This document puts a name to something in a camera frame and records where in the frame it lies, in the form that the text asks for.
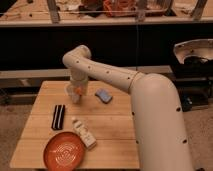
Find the orange plate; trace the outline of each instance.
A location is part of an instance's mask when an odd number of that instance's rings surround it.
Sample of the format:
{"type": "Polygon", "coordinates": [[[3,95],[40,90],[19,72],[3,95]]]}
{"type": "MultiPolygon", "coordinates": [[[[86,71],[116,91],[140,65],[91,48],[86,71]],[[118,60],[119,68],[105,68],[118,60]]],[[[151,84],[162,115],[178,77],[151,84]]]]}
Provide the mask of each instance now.
{"type": "Polygon", "coordinates": [[[71,171],[82,161],[85,147],[79,136],[62,132],[48,142],[44,150],[44,163],[48,171],[71,171]]]}

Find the orange bowl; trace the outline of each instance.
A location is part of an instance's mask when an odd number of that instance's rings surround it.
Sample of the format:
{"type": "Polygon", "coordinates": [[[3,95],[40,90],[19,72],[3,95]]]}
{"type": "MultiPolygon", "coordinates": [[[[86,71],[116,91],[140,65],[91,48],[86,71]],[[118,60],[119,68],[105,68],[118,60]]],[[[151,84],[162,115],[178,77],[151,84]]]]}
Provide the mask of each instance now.
{"type": "Polygon", "coordinates": [[[71,171],[79,166],[85,153],[80,137],[72,132],[62,132],[50,139],[44,149],[43,159],[48,171],[71,171]]]}

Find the floor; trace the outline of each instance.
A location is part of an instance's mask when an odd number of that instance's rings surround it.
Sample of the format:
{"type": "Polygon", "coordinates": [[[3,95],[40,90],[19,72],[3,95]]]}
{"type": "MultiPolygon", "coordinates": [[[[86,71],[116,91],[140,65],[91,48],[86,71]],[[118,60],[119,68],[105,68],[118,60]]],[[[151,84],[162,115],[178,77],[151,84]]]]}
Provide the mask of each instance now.
{"type": "MultiPolygon", "coordinates": [[[[33,98],[0,105],[0,171],[33,171],[11,169],[9,163],[32,108],[33,98]]],[[[184,113],[195,169],[213,171],[213,112],[184,113]]]]}

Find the wooden table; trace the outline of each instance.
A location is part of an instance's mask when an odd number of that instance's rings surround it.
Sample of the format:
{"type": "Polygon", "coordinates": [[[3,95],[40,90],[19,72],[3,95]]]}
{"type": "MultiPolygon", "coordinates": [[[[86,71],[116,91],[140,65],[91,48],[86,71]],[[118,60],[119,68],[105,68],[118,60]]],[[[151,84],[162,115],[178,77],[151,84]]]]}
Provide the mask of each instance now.
{"type": "Polygon", "coordinates": [[[45,168],[43,150],[51,137],[62,131],[73,131],[71,117],[81,120],[97,139],[97,146],[86,155],[80,169],[138,169],[138,155],[128,94],[100,81],[90,81],[81,104],[73,104],[65,89],[68,81],[43,82],[10,166],[12,168],[45,168]],[[102,103],[94,93],[106,89],[113,100],[102,103]],[[53,131],[54,107],[65,104],[64,129],[53,131]]]}

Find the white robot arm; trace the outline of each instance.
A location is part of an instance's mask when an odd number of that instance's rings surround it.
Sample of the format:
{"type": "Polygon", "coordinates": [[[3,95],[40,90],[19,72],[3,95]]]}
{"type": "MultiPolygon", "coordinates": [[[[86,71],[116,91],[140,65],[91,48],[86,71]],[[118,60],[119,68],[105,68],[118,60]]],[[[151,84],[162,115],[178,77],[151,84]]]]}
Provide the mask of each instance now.
{"type": "Polygon", "coordinates": [[[90,50],[81,45],[66,53],[63,63],[71,69],[76,85],[85,84],[89,75],[130,94],[141,170],[194,171],[173,83],[163,75],[101,64],[90,56],[90,50]]]}

